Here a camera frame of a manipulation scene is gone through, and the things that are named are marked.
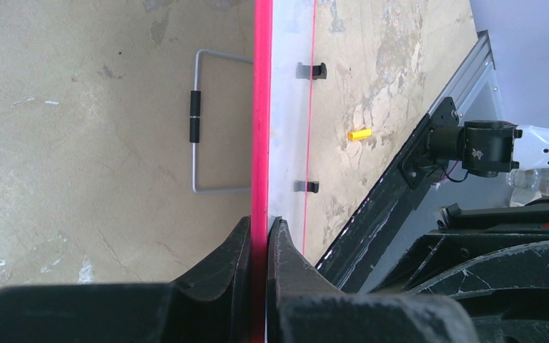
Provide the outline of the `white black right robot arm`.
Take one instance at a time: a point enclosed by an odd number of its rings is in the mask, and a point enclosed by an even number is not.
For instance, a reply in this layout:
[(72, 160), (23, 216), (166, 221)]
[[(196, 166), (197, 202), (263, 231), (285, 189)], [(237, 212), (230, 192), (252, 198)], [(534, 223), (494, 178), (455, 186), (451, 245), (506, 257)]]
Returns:
[[(549, 166), (549, 129), (468, 121), (433, 129), (433, 161), (458, 161), (479, 177)], [(521, 207), (443, 207), (376, 286), (379, 342), (549, 342), (549, 196)]]

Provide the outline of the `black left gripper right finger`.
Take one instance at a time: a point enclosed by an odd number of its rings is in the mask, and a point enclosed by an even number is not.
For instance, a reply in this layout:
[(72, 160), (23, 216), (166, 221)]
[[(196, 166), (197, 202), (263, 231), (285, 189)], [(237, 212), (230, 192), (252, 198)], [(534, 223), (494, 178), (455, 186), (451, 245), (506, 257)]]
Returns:
[(268, 240), (268, 342), (478, 342), (472, 320), (447, 297), (346, 294), (296, 249), (277, 217)]

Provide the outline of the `yellow marker cap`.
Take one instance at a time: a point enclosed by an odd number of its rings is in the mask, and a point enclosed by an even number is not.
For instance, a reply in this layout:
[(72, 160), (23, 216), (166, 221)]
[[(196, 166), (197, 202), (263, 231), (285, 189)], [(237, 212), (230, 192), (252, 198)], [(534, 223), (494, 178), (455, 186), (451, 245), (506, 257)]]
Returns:
[(361, 129), (361, 130), (349, 132), (348, 135), (347, 135), (347, 138), (350, 141), (360, 141), (360, 140), (366, 139), (370, 136), (372, 136), (372, 130), (371, 129)]

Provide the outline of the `pink framed whiteboard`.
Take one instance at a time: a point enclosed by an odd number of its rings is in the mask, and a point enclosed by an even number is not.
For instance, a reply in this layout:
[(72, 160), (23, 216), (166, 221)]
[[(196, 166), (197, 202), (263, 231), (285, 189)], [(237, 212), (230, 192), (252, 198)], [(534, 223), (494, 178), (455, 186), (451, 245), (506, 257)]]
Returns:
[(267, 240), (287, 221), (292, 243), (305, 249), (315, 1), (256, 1), (254, 12), (251, 324), (249, 340), (266, 337)]

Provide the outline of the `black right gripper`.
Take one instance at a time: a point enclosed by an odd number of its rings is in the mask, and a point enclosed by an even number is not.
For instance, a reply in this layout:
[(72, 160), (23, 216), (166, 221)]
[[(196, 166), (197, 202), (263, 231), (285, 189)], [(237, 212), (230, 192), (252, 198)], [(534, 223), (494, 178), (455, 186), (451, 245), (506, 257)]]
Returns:
[(441, 211), (374, 288), (459, 302), (481, 342), (549, 342), (549, 195), (522, 207)]

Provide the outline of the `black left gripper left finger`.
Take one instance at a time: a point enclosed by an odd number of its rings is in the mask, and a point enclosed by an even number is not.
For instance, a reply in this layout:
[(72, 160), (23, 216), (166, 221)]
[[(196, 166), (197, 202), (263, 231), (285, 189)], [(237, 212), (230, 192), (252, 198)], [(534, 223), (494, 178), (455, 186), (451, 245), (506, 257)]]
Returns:
[(167, 283), (0, 289), (0, 342), (243, 342), (250, 220)]

